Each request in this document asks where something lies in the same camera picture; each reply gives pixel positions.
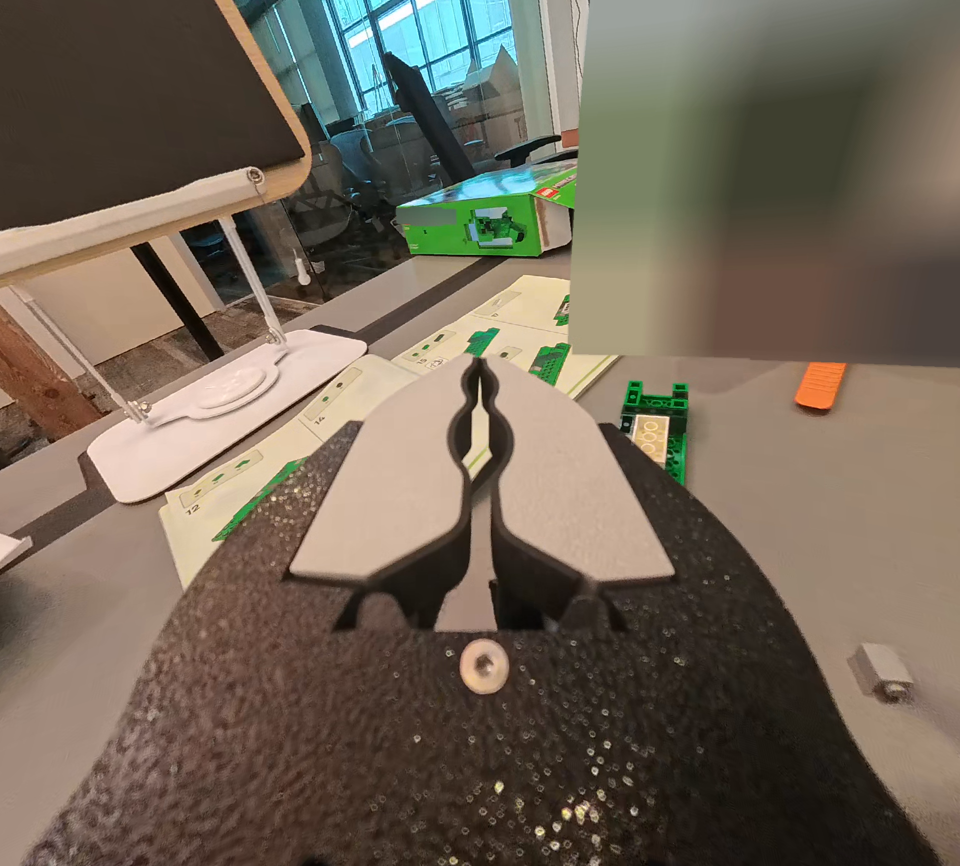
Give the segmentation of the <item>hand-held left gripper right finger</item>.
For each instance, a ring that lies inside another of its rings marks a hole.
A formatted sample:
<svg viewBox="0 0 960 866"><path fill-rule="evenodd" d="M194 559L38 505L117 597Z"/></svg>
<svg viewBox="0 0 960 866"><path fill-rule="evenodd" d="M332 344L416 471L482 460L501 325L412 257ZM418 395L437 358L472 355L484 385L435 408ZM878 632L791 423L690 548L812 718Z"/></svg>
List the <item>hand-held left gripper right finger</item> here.
<svg viewBox="0 0 960 866"><path fill-rule="evenodd" d="M591 628L674 564L593 417L510 362L481 361L497 626Z"/></svg>

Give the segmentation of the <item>green brick assembly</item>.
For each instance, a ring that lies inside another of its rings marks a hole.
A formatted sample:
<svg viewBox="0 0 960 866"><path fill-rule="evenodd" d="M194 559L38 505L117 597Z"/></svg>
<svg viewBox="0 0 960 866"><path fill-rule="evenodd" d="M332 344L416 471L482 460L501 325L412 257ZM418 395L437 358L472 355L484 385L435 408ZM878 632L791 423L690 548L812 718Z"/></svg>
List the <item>green brick assembly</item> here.
<svg viewBox="0 0 960 866"><path fill-rule="evenodd" d="M651 394L631 380L620 412L619 430L680 485L687 484L690 394L675 382L668 394Z"/></svg>

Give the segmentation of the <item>black table leg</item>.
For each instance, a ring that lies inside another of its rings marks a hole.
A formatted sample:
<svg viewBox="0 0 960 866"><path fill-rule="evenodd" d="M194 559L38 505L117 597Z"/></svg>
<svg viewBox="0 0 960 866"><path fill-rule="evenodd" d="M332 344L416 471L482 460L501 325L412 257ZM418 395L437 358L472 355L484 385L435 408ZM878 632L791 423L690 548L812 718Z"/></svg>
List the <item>black table leg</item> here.
<svg viewBox="0 0 960 866"><path fill-rule="evenodd" d="M167 304L174 310L205 358L212 361L222 357L224 350L150 243L138 243L132 246L130 251Z"/></svg>

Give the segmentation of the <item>green cardboard box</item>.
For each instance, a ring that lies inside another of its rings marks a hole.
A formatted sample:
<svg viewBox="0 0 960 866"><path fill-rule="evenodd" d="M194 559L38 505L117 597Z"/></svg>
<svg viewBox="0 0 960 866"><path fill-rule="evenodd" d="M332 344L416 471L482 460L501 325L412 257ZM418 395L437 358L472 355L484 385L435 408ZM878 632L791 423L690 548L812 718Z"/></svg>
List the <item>green cardboard box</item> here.
<svg viewBox="0 0 960 866"><path fill-rule="evenodd" d="M415 256L538 258L572 239L577 161L477 175L396 208Z"/></svg>

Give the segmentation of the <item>brick instruction booklet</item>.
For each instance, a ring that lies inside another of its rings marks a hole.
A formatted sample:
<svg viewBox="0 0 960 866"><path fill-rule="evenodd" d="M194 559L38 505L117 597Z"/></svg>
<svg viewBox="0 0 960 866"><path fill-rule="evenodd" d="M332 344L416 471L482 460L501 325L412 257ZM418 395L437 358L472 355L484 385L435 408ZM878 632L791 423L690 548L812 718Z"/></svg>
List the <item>brick instruction booklet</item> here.
<svg viewBox="0 0 960 866"><path fill-rule="evenodd" d="M569 293L568 280L522 276L395 358L362 356L289 422L167 493L159 519L181 586L187 588L227 536L346 422L363 420L390 394L450 360L501 358L576 399L616 357L571 351Z"/></svg>

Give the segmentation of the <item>orange brick separator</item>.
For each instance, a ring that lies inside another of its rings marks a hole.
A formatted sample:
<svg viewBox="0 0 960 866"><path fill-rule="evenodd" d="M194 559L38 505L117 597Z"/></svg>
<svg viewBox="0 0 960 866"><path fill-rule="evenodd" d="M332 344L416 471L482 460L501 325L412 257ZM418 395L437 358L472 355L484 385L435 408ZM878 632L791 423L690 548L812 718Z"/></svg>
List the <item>orange brick separator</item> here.
<svg viewBox="0 0 960 866"><path fill-rule="evenodd" d="M810 362L800 378L794 404L813 415L830 413L834 409L847 367L846 363Z"/></svg>

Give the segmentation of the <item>white stand with wooden board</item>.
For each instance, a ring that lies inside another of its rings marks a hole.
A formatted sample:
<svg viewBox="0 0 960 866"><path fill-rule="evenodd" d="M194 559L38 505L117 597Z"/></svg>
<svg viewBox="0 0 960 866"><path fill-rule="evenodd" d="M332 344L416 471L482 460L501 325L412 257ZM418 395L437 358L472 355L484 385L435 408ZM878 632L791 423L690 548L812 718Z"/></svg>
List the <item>white stand with wooden board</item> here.
<svg viewBox="0 0 960 866"><path fill-rule="evenodd" d="M18 299L125 419L87 449L114 500L165 493L363 356L286 333L234 214L307 178L306 130L234 0L2 0L2 285L217 221L267 341L155 404L127 401Z"/></svg>

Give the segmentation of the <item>wooden post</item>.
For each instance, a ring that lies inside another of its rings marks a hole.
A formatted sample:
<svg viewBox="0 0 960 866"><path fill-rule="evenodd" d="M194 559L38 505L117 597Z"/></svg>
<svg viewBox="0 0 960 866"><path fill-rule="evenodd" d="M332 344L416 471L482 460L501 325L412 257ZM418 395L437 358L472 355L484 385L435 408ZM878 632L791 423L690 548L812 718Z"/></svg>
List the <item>wooden post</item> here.
<svg viewBox="0 0 960 866"><path fill-rule="evenodd" d="M1 387L52 441L103 416L5 308L1 309Z"/></svg>

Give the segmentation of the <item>black office chair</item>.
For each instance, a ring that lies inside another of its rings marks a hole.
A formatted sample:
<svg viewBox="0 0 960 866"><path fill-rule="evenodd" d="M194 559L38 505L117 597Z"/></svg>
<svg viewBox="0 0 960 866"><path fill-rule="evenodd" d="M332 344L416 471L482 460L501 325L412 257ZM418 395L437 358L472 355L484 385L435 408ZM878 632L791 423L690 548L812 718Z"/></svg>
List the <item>black office chair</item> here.
<svg viewBox="0 0 960 866"><path fill-rule="evenodd" d="M539 159L533 154L550 145L558 145L559 149L550 155ZM559 134L540 136L531 140L524 140L506 150L494 154L499 163L508 163L511 168L524 164L551 164L567 160L575 160L579 155L579 130L571 129Z"/></svg>

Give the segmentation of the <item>small grey brick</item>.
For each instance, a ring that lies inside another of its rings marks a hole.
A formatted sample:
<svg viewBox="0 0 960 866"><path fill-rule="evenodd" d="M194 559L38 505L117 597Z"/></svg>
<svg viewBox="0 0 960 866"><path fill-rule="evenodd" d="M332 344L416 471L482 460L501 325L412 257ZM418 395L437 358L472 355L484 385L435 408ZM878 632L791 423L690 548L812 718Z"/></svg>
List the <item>small grey brick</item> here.
<svg viewBox="0 0 960 866"><path fill-rule="evenodd" d="M892 648L883 644L860 644L853 656L853 665L874 698L888 703L912 699L913 676Z"/></svg>

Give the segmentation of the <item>black monitor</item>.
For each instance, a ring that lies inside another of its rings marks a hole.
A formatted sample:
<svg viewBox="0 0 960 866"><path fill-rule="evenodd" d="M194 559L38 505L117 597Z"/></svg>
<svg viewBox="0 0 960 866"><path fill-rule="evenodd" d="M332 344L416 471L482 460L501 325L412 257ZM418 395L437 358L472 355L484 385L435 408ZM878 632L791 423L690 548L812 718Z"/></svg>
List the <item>black monitor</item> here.
<svg viewBox="0 0 960 866"><path fill-rule="evenodd" d="M476 175L474 165L456 139L420 70L391 52L385 52L382 60L396 94L396 103L414 117L450 181L459 184L473 178Z"/></svg>

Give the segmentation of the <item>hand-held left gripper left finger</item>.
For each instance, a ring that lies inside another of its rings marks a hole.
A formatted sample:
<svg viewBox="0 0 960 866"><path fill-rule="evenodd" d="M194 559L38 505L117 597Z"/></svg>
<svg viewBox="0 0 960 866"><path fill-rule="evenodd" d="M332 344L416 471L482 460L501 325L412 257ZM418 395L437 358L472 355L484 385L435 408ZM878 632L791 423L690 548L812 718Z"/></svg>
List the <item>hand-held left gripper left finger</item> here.
<svg viewBox="0 0 960 866"><path fill-rule="evenodd" d="M482 362L461 355L364 420L289 575L364 598L392 597L432 630L471 561L472 481L463 464Z"/></svg>

